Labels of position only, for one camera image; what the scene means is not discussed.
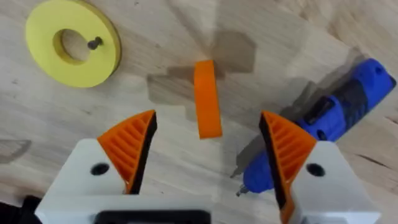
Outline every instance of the orange gripper pad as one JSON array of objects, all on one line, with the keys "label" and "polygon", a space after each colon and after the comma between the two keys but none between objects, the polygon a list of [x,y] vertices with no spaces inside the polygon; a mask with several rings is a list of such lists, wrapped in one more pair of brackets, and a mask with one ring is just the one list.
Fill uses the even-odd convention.
[{"label": "orange gripper pad", "polygon": [[317,140],[293,122],[268,111],[262,112],[259,127],[266,143],[280,219],[288,223],[294,211],[290,186]]},{"label": "orange gripper pad", "polygon": [[156,129],[156,113],[150,110],[124,120],[97,138],[126,182],[127,194],[139,193]]},{"label": "orange gripper pad", "polygon": [[212,60],[196,63],[194,89],[200,139],[222,136],[215,69]]}]

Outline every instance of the wooden table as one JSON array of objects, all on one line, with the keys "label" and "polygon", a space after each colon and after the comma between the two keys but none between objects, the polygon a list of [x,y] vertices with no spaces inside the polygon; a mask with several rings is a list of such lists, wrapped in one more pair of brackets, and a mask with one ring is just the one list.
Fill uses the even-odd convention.
[{"label": "wooden table", "polygon": [[[361,57],[378,59],[398,78],[395,0],[91,0],[116,26],[123,58],[102,85],[70,88],[41,71],[26,47],[25,20],[39,2],[0,0],[0,138],[32,141],[0,165],[0,198],[8,202],[43,195],[78,140],[155,109],[159,128],[142,194],[209,195],[215,223],[279,223],[273,192],[237,198],[241,177],[229,178],[259,134],[260,111],[297,116],[312,93],[344,79]],[[84,44],[67,40],[84,54]],[[207,58],[221,74],[224,135],[200,141],[192,66]],[[395,223],[398,89],[338,145],[382,211],[381,223]]]}]

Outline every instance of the blue glue gun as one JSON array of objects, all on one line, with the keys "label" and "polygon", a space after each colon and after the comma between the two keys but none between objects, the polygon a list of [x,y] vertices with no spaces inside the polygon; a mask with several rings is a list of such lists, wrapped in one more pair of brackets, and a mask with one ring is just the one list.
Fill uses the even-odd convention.
[{"label": "blue glue gun", "polygon": [[[330,96],[321,97],[296,123],[317,140],[336,141],[371,111],[395,87],[396,81],[375,59],[361,62],[351,79]],[[273,188],[266,152],[261,152],[243,174],[236,195]]]}]

